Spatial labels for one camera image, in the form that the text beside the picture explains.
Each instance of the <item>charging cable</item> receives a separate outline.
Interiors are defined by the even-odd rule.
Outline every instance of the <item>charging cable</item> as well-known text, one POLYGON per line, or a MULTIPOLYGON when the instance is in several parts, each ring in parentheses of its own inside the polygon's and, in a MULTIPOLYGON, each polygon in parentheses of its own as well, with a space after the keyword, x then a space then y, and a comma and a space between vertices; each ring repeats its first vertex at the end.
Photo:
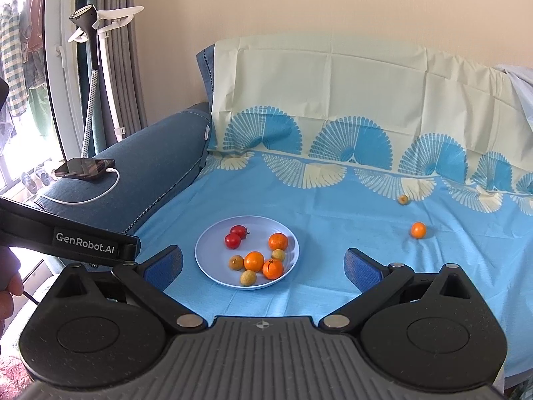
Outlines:
POLYGON ((49 196, 46 196, 46 195, 41 195, 41 194, 39 194, 39 197, 43 197, 43 198, 46 198, 47 200, 55 201, 56 203, 65 204, 65 205, 68 205, 68 206, 79 206, 79 205, 82 205, 82 204, 91 203, 91 202, 93 202, 95 200, 98 200, 99 198, 102 198, 104 195, 109 194, 113 190, 113 188, 115 186, 117 186, 118 181, 121 178, 121 175, 118 172, 118 170, 115 170, 114 168, 106 168, 106 171, 108 173, 116 173, 117 174, 117 179, 115 180, 115 182, 111 186, 111 188, 109 188, 106 192, 104 192, 103 194, 100 194, 99 196, 91 198, 90 200, 85 200, 85 201, 62 201, 62 200, 56 200, 55 198, 52 198, 52 197, 49 197, 49 196))
POLYGON ((31 296, 26 290, 22 292, 22 294, 29 299, 31 302, 33 302, 35 305, 39 305, 39 301, 37 301, 33 296, 31 296))

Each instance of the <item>sofa armrest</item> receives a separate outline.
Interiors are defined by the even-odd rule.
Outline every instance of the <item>sofa armrest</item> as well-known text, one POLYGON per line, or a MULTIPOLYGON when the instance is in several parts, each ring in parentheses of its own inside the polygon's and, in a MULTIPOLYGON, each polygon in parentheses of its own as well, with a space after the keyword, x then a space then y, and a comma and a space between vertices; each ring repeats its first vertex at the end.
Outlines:
MULTIPOLYGON (((37 196, 34 205, 77 222, 133 234, 168 200, 198 176, 207 155, 207 103, 173 114, 106 149, 97 158, 115 160, 121 179, 109 194, 88 204, 68 206, 37 196)), ((86 182, 61 179, 46 193, 64 201, 88 200, 105 192, 115 173, 86 182)))

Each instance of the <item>plaid shirt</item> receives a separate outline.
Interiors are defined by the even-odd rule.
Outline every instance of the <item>plaid shirt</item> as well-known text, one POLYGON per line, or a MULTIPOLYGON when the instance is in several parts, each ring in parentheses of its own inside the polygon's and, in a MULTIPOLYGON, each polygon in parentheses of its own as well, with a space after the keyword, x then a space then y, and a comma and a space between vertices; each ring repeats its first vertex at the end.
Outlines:
POLYGON ((0 17, 0 58, 2 59, 4 80, 9 86, 6 104, 11 117, 22 115, 26 111, 26 103, 28 102, 19 23, 17 0, 12 0, 12 3, 4 3, 0 17))

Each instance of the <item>black cable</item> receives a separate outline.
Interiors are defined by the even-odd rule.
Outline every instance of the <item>black cable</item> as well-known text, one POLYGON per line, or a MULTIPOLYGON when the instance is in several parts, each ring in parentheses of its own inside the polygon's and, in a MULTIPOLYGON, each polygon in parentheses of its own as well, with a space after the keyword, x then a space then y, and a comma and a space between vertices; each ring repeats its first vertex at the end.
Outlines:
POLYGON ((39 301, 37 301, 33 296, 31 296, 28 292, 26 292, 26 290, 24 290, 24 291, 22 292, 22 294, 23 294, 26 298, 30 299, 30 301, 33 302, 35 305, 39 305, 39 301))

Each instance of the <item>wall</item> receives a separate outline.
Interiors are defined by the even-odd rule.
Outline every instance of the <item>wall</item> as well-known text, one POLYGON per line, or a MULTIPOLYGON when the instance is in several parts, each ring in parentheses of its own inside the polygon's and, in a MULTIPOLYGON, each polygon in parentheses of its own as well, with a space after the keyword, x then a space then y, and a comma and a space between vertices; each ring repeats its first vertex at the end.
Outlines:
POLYGON ((533 67, 533 0, 135 0, 148 121, 205 98, 195 54, 223 38, 336 31, 533 67))

